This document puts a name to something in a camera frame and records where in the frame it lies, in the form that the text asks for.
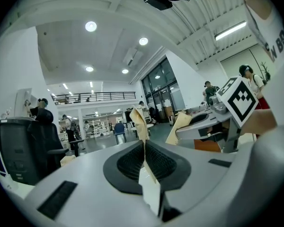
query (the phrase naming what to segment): blue chair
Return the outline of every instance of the blue chair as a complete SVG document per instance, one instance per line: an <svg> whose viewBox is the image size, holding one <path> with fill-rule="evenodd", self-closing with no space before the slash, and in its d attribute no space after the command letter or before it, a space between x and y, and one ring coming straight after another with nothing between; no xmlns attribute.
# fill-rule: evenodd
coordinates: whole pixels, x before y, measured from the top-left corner
<svg viewBox="0 0 284 227"><path fill-rule="evenodd" d="M119 144L118 135L120 134L124 136L124 141L126 142L124 125L122 123L116 123L114 129L115 129L115 139L117 141L117 145Z"/></svg>

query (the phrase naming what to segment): black rubber pad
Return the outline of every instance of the black rubber pad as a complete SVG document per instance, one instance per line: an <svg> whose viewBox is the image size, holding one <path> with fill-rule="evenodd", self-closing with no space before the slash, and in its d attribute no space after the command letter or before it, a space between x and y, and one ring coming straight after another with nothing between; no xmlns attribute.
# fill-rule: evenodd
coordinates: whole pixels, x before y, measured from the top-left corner
<svg viewBox="0 0 284 227"><path fill-rule="evenodd" d="M222 161L222 160L218 160L218 159L211 159L211 160L209 160L209 163L215 164L215 165L218 165L218 166L227 167L227 168L229 168L231 166L231 162Z"/></svg>
<svg viewBox="0 0 284 227"><path fill-rule="evenodd" d="M38 211L48 218L54 219L77 185L77 183L64 181L38 208Z"/></svg>

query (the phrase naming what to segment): railing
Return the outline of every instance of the railing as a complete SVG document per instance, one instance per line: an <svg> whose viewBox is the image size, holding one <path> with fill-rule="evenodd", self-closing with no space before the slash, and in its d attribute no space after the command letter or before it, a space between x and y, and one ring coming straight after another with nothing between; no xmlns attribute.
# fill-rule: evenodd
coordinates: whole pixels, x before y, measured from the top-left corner
<svg viewBox="0 0 284 227"><path fill-rule="evenodd" d="M56 105L136 99L135 92L77 93L52 96Z"/></svg>

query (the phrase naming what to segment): white table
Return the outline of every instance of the white table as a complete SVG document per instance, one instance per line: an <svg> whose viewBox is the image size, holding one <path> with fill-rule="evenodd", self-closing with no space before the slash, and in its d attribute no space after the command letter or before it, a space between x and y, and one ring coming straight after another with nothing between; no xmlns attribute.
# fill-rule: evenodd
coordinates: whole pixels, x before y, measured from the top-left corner
<svg viewBox="0 0 284 227"><path fill-rule="evenodd" d="M150 135L150 128L151 128L152 126L153 126L153 124L147 124L148 135ZM133 128L132 128L132 131L135 131L135 133L136 133L136 138L138 138L136 127L133 127Z"/></svg>

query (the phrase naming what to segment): fluorescent light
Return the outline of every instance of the fluorescent light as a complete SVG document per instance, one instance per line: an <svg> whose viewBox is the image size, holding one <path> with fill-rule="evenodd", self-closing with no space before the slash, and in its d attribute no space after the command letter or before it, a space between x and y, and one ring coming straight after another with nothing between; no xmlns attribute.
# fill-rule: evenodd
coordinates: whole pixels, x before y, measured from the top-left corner
<svg viewBox="0 0 284 227"><path fill-rule="evenodd" d="M230 27L229 29L223 31L222 33L217 34L214 38L215 38L216 40L220 40L220 39L222 39L223 37L225 37L225 36L227 36L227 35L229 35L229 34L235 32L235 31L237 31L238 29L241 29L241 28L245 27L245 26L246 26L246 23L247 23L247 22L243 21L243 22L241 22L241 23L239 23L239 24L237 24L237 25L235 25L235 26L233 26L233 27Z"/></svg>
<svg viewBox="0 0 284 227"><path fill-rule="evenodd" d="M91 66L88 66L87 68L85 68L85 70L88 72L92 72L94 69Z"/></svg>
<svg viewBox="0 0 284 227"><path fill-rule="evenodd" d="M94 32L97 29L97 24L93 21L89 21L86 23L85 29L89 32Z"/></svg>
<svg viewBox="0 0 284 227"><path fill-rule="evenodd" d="M139 40L139 44L140 45L146 45L148 43L148 39L147 38L141 38L140 40Z"/></svg>

